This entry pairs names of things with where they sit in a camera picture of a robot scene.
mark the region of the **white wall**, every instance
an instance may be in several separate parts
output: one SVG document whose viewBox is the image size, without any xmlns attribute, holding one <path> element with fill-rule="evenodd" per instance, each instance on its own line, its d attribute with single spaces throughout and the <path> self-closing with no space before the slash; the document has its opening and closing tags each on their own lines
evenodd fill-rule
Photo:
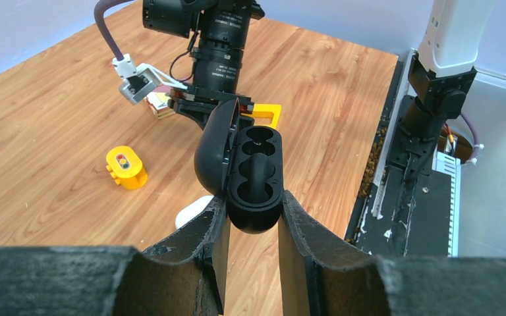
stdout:
<svg viewBox="0 0 506 316">
<path fill-rule="evenodd" d="M 0 73 L 94 23 L 97 1 L 0 0 Z"/>
<path fill-rule="evenodd" d="M 0 0 L 0 73 L 93 22 L 97 0 Z M 403 56 L 418 47 L 432 0 L 258 0 L 267 16 Z M 497 0 L 478 67 L 506 75 L 506 0 Z"/>
</svg>

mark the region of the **wood grain surface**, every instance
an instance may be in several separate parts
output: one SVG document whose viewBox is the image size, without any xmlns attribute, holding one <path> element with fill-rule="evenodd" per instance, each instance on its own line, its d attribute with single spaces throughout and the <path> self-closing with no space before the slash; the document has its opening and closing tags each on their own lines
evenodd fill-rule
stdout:
<svg viewBox="0 0 506 316">
<path fill-rule="evenodd" d="M 145 30 L 141 3 L 107 19 L 136 63 L 168 69 L 187 39 Z M 91 26 L 0 75 L 0 245 L 134 245 L 175 230 L 176 214 L 207 192 L 192 158 L 201 130 L 158 121 L 118 92 L 112 54 Z M 238 91 L 283 105 L 285 187 L 343 237 L 396 56 L 269 19 L 250 27 Z M 186 76 L 191 60 L 175 68 Z M 149 174 L 115 185 L 105 154 L 129 145 Z M 232 228 L 226 315 L 282 314 L 276 227 Z"/>
</svg>

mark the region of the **wooden table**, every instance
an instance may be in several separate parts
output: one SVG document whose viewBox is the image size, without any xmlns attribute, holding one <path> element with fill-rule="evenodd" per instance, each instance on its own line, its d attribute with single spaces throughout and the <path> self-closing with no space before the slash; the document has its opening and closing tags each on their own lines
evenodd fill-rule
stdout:
<svg viewBox="0 0 506 316">
<path fill-rule="evenodd" d="M 186 39 L 145 30 L 141 3 L 107 19 L 136 63 L 168 69 Z M 175 230 L 207 194 L 192 158 L 201 136 L 181 116 L 158 121 L 118 92 L 112 54 L 91 26 L 0 75 L 0 245 L 134 245 Z M 343 237 L 396 56 L 269 19 L 253 21 L 238 92 L 280 103 L 285 187 Z M 176 76 L 190 70 L 181 61 Z M 105 154 L 129 145 L 148 183 L 115 185 Z M 232 228 L 226 315 L 282 313 L 276 227 Z"/>
</svg>

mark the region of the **black strip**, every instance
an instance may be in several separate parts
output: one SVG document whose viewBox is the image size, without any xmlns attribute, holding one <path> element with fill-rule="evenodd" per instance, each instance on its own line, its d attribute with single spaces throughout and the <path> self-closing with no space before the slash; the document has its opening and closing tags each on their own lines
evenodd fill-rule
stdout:
<svg viewBox="0 0 506 316">
<path fill-rule="evenodd" d="M 389 126 L 389 122 L 391 121 L 391 114 L 395 107 L 395 101 L 397 100 L 397 94 L 400 88 L 399 86 L 401 84 L 404 66 L 405 64 L 402 61 L 397 61 L 397 66 L 395 66 L 391 84 L 389 85 L 389 91 L 387 93 L 387 97 L 385 98 L 385 104 L 383 104 L 383 111 L 381 112 L 381 118 L 376 130 L 374 144 L 379 144 L 381 139 L 385 138 L 386 133 L 381 133 L 381 131 L 383 128 L 387 128 Z M 381 155 L 381 149 L 379 149 L 379 153 L 377 153 L 377 155 L 378 157 Z M 344 237 L 345 240 L 354 239 L 355 231 L 358 227 L 358 224 L 360 223 L 364 205 L 367 204 L 366 202 L 371 202 L 367 204 L 371 208 L 373 208 L 373 203 L 375 202 L 377 188 L 374 190 L 375 185 L 373 184 L 373 180 L 377 163 L 372 170 L 369 166 L 369 162 L 370 160 L 368 159 L 364 177 L 362 178 L 362 183 L 358 189 L 358 197 L 356 198 L 356 203 L 354 203 L 354 208 L 352 209 L 352 214 L 350 215 L 350 221 L 348 222 L 348 228 L 346 229 L 346 234 Z M 372 201 L 368 201 L 368 197 L 370 196 L 373 197 Z"/>
</svg>

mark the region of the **cable connector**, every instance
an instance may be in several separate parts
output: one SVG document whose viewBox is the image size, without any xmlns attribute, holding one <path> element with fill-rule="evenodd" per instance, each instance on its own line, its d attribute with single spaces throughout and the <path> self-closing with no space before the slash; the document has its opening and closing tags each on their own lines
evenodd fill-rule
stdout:
<svg viewBox="0 0 506 316">
<path fill-rule="evenodd" d="M 164 74 L 149 64 L 135 67 L 129 54 L 123 55 L 123 60 L 113 59 L 113 66 L 123 83 L 119 91 L 133 105 L 141 102 L 150 92 L 160 84 L 186 90 L 187 86 Z"/>
</svg>

